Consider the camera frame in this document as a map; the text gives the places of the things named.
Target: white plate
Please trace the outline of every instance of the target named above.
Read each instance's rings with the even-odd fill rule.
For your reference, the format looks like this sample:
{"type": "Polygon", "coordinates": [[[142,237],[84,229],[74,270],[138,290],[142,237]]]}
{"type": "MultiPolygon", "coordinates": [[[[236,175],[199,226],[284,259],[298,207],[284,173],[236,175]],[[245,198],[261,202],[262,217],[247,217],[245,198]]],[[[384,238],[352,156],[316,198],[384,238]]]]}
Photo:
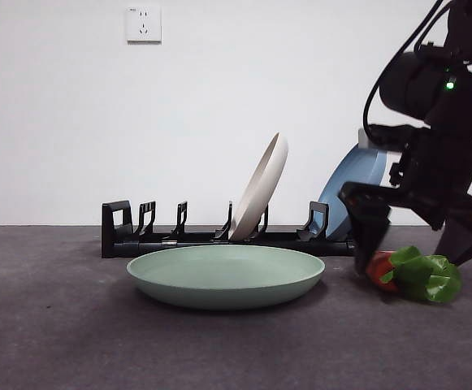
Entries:
{"type": "Polygon", "coordinates": [[[232,218],[228,239],[242,241],[252,233],[271,199],[283,173],[288,143],[280,133],[275,134],[243,193],[232,218]]]}

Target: black dish rack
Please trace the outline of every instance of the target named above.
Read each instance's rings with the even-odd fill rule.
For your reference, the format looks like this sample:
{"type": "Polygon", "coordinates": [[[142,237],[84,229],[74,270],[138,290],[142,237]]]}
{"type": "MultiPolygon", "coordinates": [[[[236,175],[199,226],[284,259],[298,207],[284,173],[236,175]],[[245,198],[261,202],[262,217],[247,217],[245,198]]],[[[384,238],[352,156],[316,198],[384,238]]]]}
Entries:
{"type": "Polygon", "coordinates": [[[232,223],[232,202],[228,206],[228,218],[223,227],[215,232],[187,232],[187,202],[178,205],[176,226],[170,232],[155,232],[156,202],[142,203],[139,209],[138,226],[132,224],[129,201],[114,201],[102,204],[102,257],[133,258],[170,248],[197,245],[261,245],[292,249],[314,256],[353,256],[353,240],[350,235],[343,241],[326,239],[329,206],[317,201],[310,202],[310,216],[302,229],[295,232],[268,232],[268,207],[253,233],[243,241],[228,240],[232,223]],[[122,223],[115,226],[113,213],[122,212],[122,223]],[[323,225],[314,232],[310,225],[314,213],[321,213],[323,225]],[[150,213],[145,225],[145,215],[150,213]]]}

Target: wall socket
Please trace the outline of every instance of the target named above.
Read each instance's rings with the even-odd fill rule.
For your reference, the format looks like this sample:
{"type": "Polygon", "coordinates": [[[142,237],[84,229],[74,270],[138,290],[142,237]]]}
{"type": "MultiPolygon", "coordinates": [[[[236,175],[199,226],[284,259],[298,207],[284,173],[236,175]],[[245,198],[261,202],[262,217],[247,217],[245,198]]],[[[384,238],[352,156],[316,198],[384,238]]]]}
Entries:
{"type": "Polygon", "coordinates": [[[161,42],[161,7],[130,6],[125,11],[125,27],[128,42],[161,42]]]}

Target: gray carpet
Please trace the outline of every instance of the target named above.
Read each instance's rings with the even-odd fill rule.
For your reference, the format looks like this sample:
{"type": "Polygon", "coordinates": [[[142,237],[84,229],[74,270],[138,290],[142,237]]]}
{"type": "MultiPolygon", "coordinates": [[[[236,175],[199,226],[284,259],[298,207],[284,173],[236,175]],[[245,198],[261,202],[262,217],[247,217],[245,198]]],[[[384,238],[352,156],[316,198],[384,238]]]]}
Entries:
{"type": "MultiPolygon", "coordinates": [[[[451,304],[383,295],[327,258],[302,298],[176,309],[101,259],[98,227],[0,227],[0,390],[472,389],[472,261],[451,304]]],[[[383,244],[430,253],[426,227],[383,244]]]]}

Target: plastic vegetable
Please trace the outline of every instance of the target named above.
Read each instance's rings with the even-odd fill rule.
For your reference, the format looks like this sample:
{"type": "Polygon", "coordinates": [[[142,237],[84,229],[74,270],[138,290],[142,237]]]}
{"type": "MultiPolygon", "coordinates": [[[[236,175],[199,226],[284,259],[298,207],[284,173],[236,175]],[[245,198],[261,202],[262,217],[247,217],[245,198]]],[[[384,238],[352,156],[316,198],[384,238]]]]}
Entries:
{"type": "Polygon", "coordinates": [[[414,246],[377,252],[367,269],[382,290],[419,301],[449,302],[461,289],[461,275],[445,256],[423,256],[414,246]]]}

